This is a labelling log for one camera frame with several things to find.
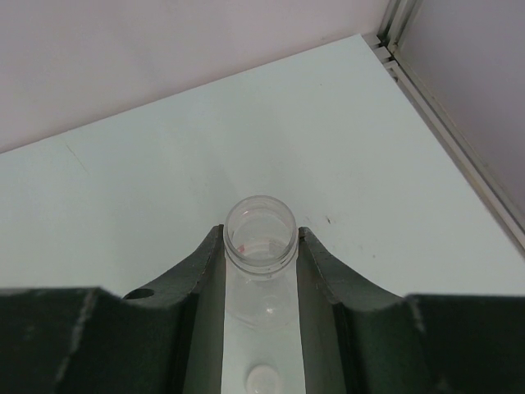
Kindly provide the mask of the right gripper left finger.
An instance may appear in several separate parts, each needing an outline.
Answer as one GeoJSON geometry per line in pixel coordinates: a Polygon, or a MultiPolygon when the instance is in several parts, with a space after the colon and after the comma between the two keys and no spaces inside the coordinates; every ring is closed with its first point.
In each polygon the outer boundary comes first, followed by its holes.
{"type": "Polygon", "coordinates": [[[99,287],[1,291],[4,393],[218,393],[222,226],[123,297],[99,287]]]}

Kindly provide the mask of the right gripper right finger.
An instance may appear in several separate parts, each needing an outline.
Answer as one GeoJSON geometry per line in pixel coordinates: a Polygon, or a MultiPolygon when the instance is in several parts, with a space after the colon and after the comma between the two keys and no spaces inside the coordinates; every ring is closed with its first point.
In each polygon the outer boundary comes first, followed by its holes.
{"type": "Polygon", "coordinates": [[[523,298],[399,297],[338,260],[307,227],[296,269],[307,392],[523,392],[523,298]]]}

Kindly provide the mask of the white bottle cap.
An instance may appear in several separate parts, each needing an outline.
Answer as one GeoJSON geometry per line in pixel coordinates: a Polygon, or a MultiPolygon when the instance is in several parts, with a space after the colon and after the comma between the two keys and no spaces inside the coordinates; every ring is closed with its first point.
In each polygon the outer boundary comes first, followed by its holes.
{"type": "Polygon", "coordinates": [[[245,380],[245,392],[248,394],[281,394],[280,374],[270,365],[258,364],[251,368],[245,380]]]}

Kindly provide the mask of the clear unlabeled plastic bottle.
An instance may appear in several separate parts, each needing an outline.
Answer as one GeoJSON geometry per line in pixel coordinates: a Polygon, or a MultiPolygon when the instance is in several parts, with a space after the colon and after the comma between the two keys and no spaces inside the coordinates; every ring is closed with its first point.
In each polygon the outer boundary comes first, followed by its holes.
{"type": "Polygon", "coordinates": [[[226,311],[254,329],[294,318],[288,272],[299,252],[299,229],[286,204],[266,195],[241,200],[228,213],[223,240],[226,311]]]}

